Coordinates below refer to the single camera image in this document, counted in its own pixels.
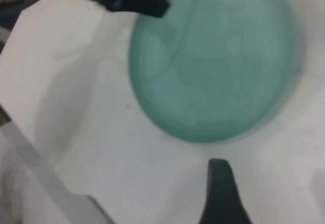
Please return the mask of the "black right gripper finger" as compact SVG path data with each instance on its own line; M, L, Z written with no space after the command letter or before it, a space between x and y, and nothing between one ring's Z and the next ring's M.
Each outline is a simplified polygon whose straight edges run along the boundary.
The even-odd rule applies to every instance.
M199 223L251 223L232 168L224 159L208 162L206 202Z

